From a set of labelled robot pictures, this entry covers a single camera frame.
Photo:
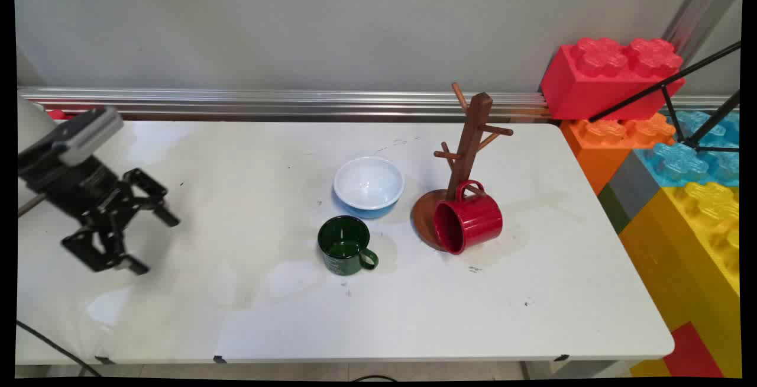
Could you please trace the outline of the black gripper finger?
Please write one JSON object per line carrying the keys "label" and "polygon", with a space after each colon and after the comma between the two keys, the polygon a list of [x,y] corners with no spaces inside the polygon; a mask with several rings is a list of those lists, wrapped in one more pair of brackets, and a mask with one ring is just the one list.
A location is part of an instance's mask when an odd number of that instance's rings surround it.
{"label": "black gripper finger", "polygon": [[127,171],[122,180],[143,193],[143,196],[133,195],[129,198],[128,202],[135,206],[135,210],[149,210],[169,227],[179,225],[180,219],[170,211],[167,203],[169,191],[160,182],[139,168]]}
{"label": "black gripper finger", "polygon": [[64,238],[62,246],[93,273],[102,273],[108,269],[128,269],[140,276],[150,270],[146,264],[127,252],[124,231],[118,226],[82,226]]}

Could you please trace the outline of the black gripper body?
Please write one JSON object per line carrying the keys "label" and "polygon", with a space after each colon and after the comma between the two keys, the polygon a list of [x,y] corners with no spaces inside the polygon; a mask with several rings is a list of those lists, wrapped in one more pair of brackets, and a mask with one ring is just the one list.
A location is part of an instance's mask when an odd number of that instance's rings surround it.
{"label": "black gripper body", "polygon": [[81,223],[103,223],[100,206],[124,190],[124,182],[96,157],[66,166],[52,153],[19,153],[17,174],[26,186]]}

